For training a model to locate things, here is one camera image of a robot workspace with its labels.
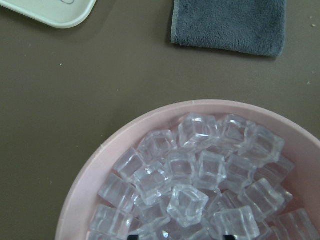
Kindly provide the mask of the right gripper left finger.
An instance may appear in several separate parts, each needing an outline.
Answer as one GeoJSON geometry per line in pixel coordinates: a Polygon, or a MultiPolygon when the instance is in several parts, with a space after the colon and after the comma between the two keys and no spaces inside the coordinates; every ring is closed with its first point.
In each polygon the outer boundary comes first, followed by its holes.
{"type": "Polygon", "coordinates": [[[127,240],[139,240],[139,235],[129,235],[127,240]]]}

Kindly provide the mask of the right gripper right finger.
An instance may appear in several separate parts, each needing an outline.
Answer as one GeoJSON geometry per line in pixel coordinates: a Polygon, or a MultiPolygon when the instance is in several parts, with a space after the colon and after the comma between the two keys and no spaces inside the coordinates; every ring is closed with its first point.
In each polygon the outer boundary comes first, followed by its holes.
{"type": "Polygon", "coordinates": [[[237,240],[234,235],[223,235],[224,240],[237,240]]]}

